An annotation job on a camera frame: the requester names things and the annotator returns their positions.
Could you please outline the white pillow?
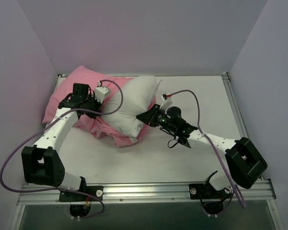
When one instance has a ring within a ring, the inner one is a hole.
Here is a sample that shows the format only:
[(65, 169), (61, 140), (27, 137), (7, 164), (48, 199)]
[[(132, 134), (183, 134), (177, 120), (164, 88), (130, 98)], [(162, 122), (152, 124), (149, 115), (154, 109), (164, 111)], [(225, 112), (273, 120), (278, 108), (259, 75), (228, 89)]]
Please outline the white pillow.
[(121, 87), (123, 100), (120, 92), (115, 93), (105, 103), (102, 112), (112, 112), (123, 102), (121, 108), (113, 114), (101, 116), (101, 119), (119, 133), (136, 138), (144, 127), (143, 122), (139, 121), (136, 116), (149, 110), (156, 98), (156, 91), (161, 80), (155, 76), (119, 77), (118, 79), (127, 81)]

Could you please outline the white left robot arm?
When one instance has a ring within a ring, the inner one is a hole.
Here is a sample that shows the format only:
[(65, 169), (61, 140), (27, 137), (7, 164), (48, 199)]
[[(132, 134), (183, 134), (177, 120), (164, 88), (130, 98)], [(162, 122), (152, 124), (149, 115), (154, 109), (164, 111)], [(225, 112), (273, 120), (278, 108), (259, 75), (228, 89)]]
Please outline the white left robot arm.
[(61, 146), (72, 126), (85, 114), (96, 118), (110, 89), (99, 84), (94, 90), (87, 84), (75, 83), (58, 105), (49, 128), (31, 147), (21, 153), (24, 178), (27, 183), (70, 190), (70, 196), (82, 201), (87, 196), (83, 178), (65, 170), (59, 157)]

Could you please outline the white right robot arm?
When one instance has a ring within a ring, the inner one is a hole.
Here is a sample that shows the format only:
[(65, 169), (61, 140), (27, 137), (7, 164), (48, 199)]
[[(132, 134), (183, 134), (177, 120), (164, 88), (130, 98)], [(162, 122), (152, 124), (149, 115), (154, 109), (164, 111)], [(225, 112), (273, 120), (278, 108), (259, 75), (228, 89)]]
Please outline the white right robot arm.
[(160, 105), (154, 106), (136, 118), (150, 127), (160, 127), (168, 132), (181, 145), (214, 153), (214, 149), (225, 159), (225, 168), (234, 184), (250, 189), (267, 169), (267, 162), (250, 139), (239, 140), (222, 138), (200, 132), (181, 117), (181, 109), (170, 107), (166, 111)]

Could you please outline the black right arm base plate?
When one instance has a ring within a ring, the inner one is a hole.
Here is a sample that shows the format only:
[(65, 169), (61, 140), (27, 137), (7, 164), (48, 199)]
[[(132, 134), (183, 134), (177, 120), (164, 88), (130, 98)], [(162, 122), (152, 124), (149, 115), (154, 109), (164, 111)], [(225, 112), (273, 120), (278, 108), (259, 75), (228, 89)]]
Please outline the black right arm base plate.
[(215, 190), (210, 184), (195, 183), (189, 184), (190, 199), (204, 200), (204, 199), (224, 199), (231, 195), (231, 190), (228, 188), (222, 190)]

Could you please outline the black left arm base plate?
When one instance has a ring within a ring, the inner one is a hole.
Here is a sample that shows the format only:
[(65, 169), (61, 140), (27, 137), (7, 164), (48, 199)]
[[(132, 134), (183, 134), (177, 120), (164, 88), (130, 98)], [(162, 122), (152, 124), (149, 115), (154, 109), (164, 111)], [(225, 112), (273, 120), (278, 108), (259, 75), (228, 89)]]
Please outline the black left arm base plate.
[(97, 202), (102, 201), (104, 193), (104, 187), (101, 185), (85, 185), (78, 191), (74, 190), (62, 190), (60, 191), (60, 202)]

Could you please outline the aluminium front frame rail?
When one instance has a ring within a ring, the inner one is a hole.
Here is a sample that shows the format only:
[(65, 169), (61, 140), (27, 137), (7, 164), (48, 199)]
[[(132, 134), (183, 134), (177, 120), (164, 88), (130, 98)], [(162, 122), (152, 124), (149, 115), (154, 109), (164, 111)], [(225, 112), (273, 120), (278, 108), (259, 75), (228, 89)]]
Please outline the aluminium front frame rail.
[[(102, 184), (104, 204), (140, 204), (140, 203), (173, 203), (199, 202), (191, 199), (190, 182), (179, 183), (140, 183), (140, 184)], [(276, 195), (269, 180), (258, 180), (250, 189), (240, 187), (246, 202), (253, 200), (274, 200)], [(18, 205), (80, 205), (84, 201), (61, 202), (58, 190), (39, 193), (21, 193)]]

